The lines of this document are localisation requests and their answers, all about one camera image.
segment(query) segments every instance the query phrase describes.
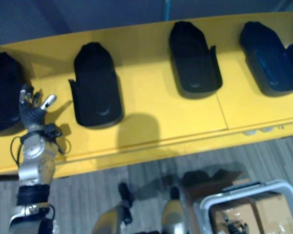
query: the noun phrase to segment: yellow table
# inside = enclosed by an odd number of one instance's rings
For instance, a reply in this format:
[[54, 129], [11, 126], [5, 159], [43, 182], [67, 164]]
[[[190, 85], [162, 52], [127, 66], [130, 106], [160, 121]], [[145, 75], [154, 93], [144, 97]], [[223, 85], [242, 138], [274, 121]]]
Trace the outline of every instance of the yellow table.
[[[34, 39], [0, 46], [0, 52], [23, 65], [36, 90], [58, 96], [46, 123], [62, 126], [67, 141], [60, 144], [67, 149], [71, 144], [68, 154], [57, 157], [55, 174], [68, 176], [293, 135], [293, 93], [264, 96], [245, 63], [239, 35], [250, 20], [275, 30], [284, 45], [293, 43], [293, 13], [189, 20], [209, 46], [216, 45], [223, 78], [223, 87], [204, 99], [185, 99], [177, 92], [168, 46], [173, 21]], [[76, 123], [68, 83], [75, 79], [75, 56], [91, 41], [112, 55], [125, 108], [119, 124], [101, 130]], [[270, 132], [244, 134], [272, 126]], [[9, 153], [14, 136], [0, 136], [0, 175], [17, 170]]]

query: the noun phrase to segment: white plastic bin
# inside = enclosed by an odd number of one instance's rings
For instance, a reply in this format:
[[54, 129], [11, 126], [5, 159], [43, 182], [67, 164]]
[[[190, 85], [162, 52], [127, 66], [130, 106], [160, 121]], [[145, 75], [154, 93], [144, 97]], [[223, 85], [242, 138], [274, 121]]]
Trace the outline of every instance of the white plastic bin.
[[269, 181], [267, 183], [255, 183], [251, 185], [247, 184], [244, 186], [232, 186], [231, 189], [226, 189], [226, 192], [210, 195], [205, 197], [201, 201], [194, 202], [193, 206], [198, 220], [200, 232], [202, 234], [213, 234], [210, 224], [211, 220], [209, 218], [209, 209], [212, 205], [264, 192], [275, 192], [283, 194], [287, 200], [293, 217], [293, 187], [284, 180], [278, 179]]

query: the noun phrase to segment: cardboard box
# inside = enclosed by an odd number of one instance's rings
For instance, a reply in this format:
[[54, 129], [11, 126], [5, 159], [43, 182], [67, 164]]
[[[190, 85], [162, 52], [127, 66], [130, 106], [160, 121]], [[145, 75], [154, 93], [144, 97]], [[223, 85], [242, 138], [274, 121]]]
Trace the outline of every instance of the cardboard box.
[[260, 234], [252, 206], [247, 201], [235, 200], [212, 206], [210, 209], [210, 215], [213, 220], [214, 233], [219, 233], [221, 231], [227, 234], [229, 233], [224, 220], [224, 214], [231, 222], [238, 226], [239, 224], [246, 223], [251, 234]]
[[293, 234], [293, 218], [284, 195], [261, 194], [249, 199], [265, 234]]
[[[236, 184], [241, 184], [236, 180], [241, 173], [242, 172], [227, 172], [223, 173], [222, 176], [217, 176], [217, 178], [212, 177], [206, 182], [194, 181], [194, 184], [191, 185], [187, 185], [184, 182], [184, 178], [182, 179], [182, 190], [185, 196], [181, 199], [184, 199], [184, 203], [186, 204], [186, 216], [190, 224], [189, 228], [191, 234], [204, 234], [200, 232], [193, 203], [202, 200], [206, 196], [217, 194], [228, 186], [232, 186], [233, 181], [235, 181]], [[203, 176], [201, 176], [200, 173], [193, 175], [192, 172], [189, 177], [202, 178]]]

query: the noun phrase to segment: robotic arm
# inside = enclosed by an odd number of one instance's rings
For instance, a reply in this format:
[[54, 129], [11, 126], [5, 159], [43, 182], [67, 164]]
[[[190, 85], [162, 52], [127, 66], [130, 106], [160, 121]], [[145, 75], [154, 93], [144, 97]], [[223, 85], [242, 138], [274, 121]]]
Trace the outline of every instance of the robotic arm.
[[48, 197], [55, 171], [54, 158], [57, 151], [63, 153], [56, 138], [62, 133], [55, 124], [44, 124], [46, 110], [55, 102], [56, 96], [50, 95], [38, 106], [39, 95], [38, 92], [33, 96], [33, 87], [27, 84], [20, 91], [20, 117], [28, 132], [21, 137], [23, 163], [19, 166], [20, 187], [9, 234], [53, 233], [54, 216], [49, 219], [46, 215], [52, 208]]

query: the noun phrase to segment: floor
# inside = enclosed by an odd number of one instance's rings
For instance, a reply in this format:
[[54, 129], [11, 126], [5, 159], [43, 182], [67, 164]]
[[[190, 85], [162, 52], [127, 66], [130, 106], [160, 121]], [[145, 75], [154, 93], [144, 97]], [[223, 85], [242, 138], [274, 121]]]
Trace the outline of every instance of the floor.
[[[120, 201], [119, 182], [127, 182], [136, 201], [134, 221], [122, 233], [160, 230], [169, 186], [185, 172], [203, 170], [212, 175], [218, 169], [241, 170], [241, 176], [252, 181], [278, 178], [293, 185], [293, 136], [56, 179], [50, 201], [60, 233], [91, 233], [99, 215]], [[172, 183], [163, 179], [171, 175]], [[0, 179], [0, 234], [6, 233], [17, 188], [16, 180]]]

